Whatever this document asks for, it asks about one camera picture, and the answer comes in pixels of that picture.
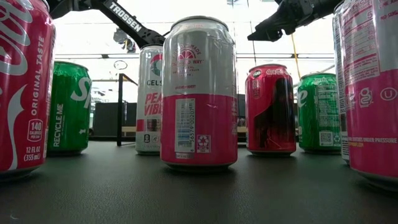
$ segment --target can bottom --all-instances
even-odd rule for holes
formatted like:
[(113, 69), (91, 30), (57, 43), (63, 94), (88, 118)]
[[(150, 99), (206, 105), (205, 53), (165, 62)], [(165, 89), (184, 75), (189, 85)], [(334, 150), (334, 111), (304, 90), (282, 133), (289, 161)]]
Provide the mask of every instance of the can bottom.
[(140, 151), (137, 149), (136, 149), (136, 151), (137, 151), (137, 154), (140, 156), (158, 156), (160, 154), (159, 151)]
[(187, 164), (174, 164), (174, 163), (168, 163), (166, 164), (173, 170), (179, 171), (179, 172), (189, 172), (189, 173), (214, 173), (214, 172), (225, 172), (228, 170), (228, 167), (232, 164), (222, 164), (222, 165), (212, 165), (212, 166), (206, 166), (206, 165), (187, 165)]
[(341, 150), (340, 149), (314, 149), (314, 148), (303, 148), (301, 147), (304, 152), (306, 153), (312, 153), (312, 154), (333, 154), (333, 155), (340, 155)]
[(69, 151), (47, 151), (47, 157), (79, 156), (84, 149)]
[(366, 180), (368, 180), (369, 184), (391, 192), (398, 192), (398, 177), (386, 177), (377, 174), (371, 174), (368, 172), (359, 171), (357, 169), (353, 169), (358, 172), (359, 175), (363, 176)]
[(10, 182), (19, 180), (29, 176), (33, 170), (36, 170), (40, 166), (29, 167), (25, 169), (16, 169), (11, 171), (3, 171), (0, 172), (0, 183), (1, 182)]
[(294, 151), (289, 152), (278, 152), (278, 151), (250, 151), (252, 155), (254, 156), (259, 156), (259, 157), (288, 157), (290, 156)]

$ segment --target aluminum can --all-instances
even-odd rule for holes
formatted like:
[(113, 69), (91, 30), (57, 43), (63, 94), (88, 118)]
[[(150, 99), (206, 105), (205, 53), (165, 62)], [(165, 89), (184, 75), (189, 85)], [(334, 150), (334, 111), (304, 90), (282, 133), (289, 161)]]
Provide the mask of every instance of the aluminum can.
[(54, 63), (47, 154), (80, 154), (88, 146), (91, 79), (88, 69), (70, 62)]
[(45, 161), (55, 26), (42, 0), (0, 1), (0, 180)]
[(340, 2), (333, 13), (333, 40), (335, 44), (335, 68), (337, 79), (337, 94), (338, 94), (338, 108), (340, 121), (340, 142), (341, 142), (341, 156), (349, 165), (349, 148), (348, 148), (348, 134), (347, 134), (347, 116), (346, 116), (346, 94), (343, 72), (343, 60), (341, 56), (341, 7), (343, 2)]
[(137, 100), (136, 151), (160, 152), (163, 45), (144, 46), (140, 53)]
[(260, 65), (246, 78), (247, 147), (258, 156), (296, 151), (293, 81), (286, 66)]
[(398, 1), (345, 1), (341, 22), (350, 166), (398, 190)]
[(225, 169), (238, 158), (234, 41), (205, 16), (172, 26), (164, 44), (161, 159), (180, 170)]
[(313, 73), (297, 89), (298, 144), (306, 152), (341, 151), (336, 75)]

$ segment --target pink and white can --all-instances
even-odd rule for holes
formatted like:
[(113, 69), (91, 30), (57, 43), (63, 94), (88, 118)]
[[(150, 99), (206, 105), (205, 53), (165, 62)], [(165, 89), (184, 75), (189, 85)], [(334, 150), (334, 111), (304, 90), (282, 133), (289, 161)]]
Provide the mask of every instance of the pink and white can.
[(341, 43), (351, 167), (398, 189), (398, 1), (351, 0)]
[(205, 16), (172, 26), (164, 44), (160, 158), (209, 170), (238, 158), (236, 56), (223, 22)]
[(55, 26), (44, 0), (0, 1), (0, 181), (45, 161)]

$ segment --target dark red can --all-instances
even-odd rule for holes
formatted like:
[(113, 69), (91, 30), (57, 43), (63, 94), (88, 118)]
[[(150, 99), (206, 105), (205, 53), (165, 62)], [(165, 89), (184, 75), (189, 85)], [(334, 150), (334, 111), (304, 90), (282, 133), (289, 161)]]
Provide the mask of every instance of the dark red can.
[(256, 66), (246, 79), (247, 147), (258, 156), (296, 151), (292, 77), (278, 64)]
[(0, 181), (45, 161), (55, 26), (44, 0), (0, 1)]

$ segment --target soda can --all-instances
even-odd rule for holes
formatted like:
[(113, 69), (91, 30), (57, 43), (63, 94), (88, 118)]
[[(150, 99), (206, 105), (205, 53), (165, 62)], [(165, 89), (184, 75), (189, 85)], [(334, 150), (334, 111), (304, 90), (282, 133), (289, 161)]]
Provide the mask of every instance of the soda can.
[(398, 1), (345, 1), (341, 24), (350, 166), (398, 190)]
[(347, 134), (347, 119), (346, 119), (346, 95), (343, 72), (343, 61), (341, 57), (341, 7), (343, 2), (340, 2), (333, 13), (333, 40), (335, 45), (335, 68), (337, 79), (337, 99), (340, 119), (340, 142), (341, 142), (341, 156), (349, 165), (349, 148), (348, 148), (348, 134)]
[(164, 44), (160, 158), (187, 171), (225, 170), (238, 159), (236, 56), (228, 27), (193, 16)]
[(298, 144), (305, 152), (339, 154), (340, 122), (336, 75), (313, 73), (297, 89)]
[(137, 100), (136, 151), (160, 153), (160, 115), (162, 112), (163, 45), (150, 44), (141, 49)]
[(54, 63), (49, 156), (80, 154), (88, 146), (91, 79), (88, 69), (70, 62)]
[(42, 0), (0, 8), (0, 181), (7, 181), (45, 161), (55, 26)]
[(260, 65), (246, 78), (248, 151), (289, 156), (296, 151), (293, 81), (286, 66)]

